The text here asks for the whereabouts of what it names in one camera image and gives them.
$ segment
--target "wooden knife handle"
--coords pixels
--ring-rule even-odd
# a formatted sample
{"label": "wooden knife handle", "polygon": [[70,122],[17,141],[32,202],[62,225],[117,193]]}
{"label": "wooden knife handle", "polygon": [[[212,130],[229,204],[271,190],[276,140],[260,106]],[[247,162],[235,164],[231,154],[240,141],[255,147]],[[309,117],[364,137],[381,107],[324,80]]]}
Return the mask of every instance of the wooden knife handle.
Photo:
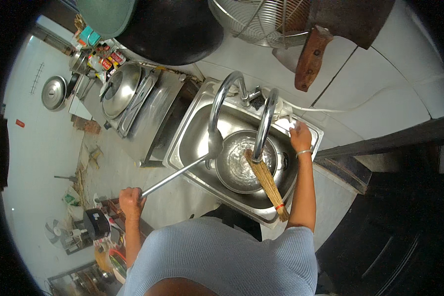
{"label": "wooden knife handle", "polygon": [[334,39],[325,28],[315,25],[299,56],[295,74],[295,87],[307,92],[316,79],[322,65],[322,56],[327,44]]}

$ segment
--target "gooseneck faucet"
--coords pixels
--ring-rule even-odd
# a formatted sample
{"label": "gooseneck faucet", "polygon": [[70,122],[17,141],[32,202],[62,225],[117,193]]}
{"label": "gooseneck faucet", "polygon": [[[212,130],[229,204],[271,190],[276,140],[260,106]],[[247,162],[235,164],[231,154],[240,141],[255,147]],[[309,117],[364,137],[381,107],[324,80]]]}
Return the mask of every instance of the gooseneck faucet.
{"label": "gooseneck faucet", "polygon": [[[210,169],[210,159],[218,157],[223,150],[223,137],[217,128],[217,122],[219,120],[219,113],[222,108],[222,103],[227,97],[230,87],[238,81],[240,90],[241,104],[245,108],[250,107],[250,101],[255,97],[255,94],[259,94],[259,89],[256,88],[253,93],[248,93],[245,87],[245,81],[243,74],[240,71],[234,71],[230,73],[222,82],[219,91],[215,95],[214,102],[212,104],[211,114],[209,116],[209,153],[208,158],[205,161],[205,166]],[[263,110],[263,116],[261,118],[260,127],[258,129],[257,137],[255,140],[255,147],[253,149],[252,160],[255,163],[259,163],[262,159],[263,146],[265,145],[266,138],[268,137],[268,131],[270,129],[271,120],[275,111],[275,106],[278,100],[278,89],[273,88],[270,91],[268,99],[266,101],[265,108]]]}

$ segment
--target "broom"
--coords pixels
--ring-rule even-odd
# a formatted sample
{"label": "broom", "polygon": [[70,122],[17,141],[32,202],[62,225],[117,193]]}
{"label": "broom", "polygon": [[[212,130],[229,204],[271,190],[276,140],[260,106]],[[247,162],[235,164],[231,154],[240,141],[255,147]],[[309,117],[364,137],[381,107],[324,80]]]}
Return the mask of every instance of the broom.
{"label": "broom", "polygon": [[263,162],[263,160],[260,163],[254,163],[251,160],[252,154],[252,150],[245,150],[245,158],[249,162],[253,173],[260,182],[261,187],[263,187],[266,195],[268,195],[268,198],[271,200],[271,203],[275,207],[275,210],[278,212],[281,222],[285,222],[289,218],[289,213],[283,204],[283,200],[281,199],[281,195],[278,191],[275,181],[273,180],[273,176],[271,175],[270,170],[266,166],[266,163]]}

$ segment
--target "pot lid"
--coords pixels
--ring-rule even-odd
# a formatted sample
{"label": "pot lid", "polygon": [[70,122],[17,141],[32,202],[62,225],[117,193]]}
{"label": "pot lid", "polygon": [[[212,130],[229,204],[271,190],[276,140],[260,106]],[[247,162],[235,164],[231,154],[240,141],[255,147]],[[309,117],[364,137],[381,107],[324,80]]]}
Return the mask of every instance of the pot lid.
{"label": "pot lid", "polygon": [[103,40],[119,36],[127,27],[135,0],[77,0],[77,9],[86,24]]}
{"label": "pot lid", "polygon": [[66,81],[61,76],[48,79],[41,91],[41,102],[48,110],[58,109],[66,96]]}
{"label": "pot lid", "polygon": [[127,62],[112,74],[107,82],[109,89],[102,101],[102,109],[107,117],[115,118],[127,108],[141,75],[142,67],[138,62]]}

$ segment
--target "kitchen floor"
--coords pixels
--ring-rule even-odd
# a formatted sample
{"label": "kitchen floor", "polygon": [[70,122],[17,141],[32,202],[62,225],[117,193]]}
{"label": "kitchen floor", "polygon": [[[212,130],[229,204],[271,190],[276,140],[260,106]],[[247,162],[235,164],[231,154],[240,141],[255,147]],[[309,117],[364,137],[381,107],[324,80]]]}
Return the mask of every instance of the kitchen floor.
{"label": "kitchen floor", "polygon": [[[105,129],[98,135],[84,135],[83,146],[89,151],[99,146],[103,153],[97,159],[99,169],[89,163],[83,172],[84,193],[89,204],[93,204],[95,193],[99,197],[116,198],[123,188],[141,187],[144,190],[174,172],[169,168],[136,167],[134,161],[116,144],[116,137],[115,132]],[[317,250],[342,220],[356,192],[318,166],[314,166],[314,186],[317,201],[314,246]],[[157,229],[189,219],[191,214],[202,216],[218,206],[219,202],[212,194],[179,177],[148,196],[142,219]],[[275,239],[283,232],[285,225],[280,222],[273,229],[261,226],[263,239]]]}

